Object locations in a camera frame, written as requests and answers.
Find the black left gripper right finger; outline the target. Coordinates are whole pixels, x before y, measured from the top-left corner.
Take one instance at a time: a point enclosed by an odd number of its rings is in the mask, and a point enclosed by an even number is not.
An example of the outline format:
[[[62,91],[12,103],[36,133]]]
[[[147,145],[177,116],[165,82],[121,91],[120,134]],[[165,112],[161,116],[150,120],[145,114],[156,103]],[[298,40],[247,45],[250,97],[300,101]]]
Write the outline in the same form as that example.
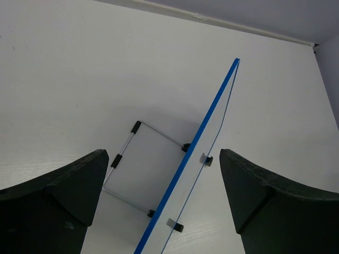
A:
[[[338,193],[219,155],[236,233],[246,253],[338,253]]]

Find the blue-edged small whiteboard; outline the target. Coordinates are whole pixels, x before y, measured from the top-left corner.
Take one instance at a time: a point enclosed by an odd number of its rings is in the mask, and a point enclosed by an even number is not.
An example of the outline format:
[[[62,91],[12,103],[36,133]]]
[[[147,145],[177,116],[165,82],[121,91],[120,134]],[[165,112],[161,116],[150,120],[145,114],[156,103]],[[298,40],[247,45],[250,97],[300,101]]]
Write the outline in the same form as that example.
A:
[[[236,58],[222,82],[206,116],[146,227],[135,253],[162,253],[200,176],[224,123],[240,59]]]

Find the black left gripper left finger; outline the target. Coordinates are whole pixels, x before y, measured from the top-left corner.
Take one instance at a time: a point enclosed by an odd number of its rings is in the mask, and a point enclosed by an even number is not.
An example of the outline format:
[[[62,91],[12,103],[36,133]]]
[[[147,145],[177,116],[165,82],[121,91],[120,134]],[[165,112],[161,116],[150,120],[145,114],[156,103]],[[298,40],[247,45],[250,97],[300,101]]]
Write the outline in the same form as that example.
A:
[[[109,156],[82,158],[1,190],[1,253],[80,253],[94,220]]]

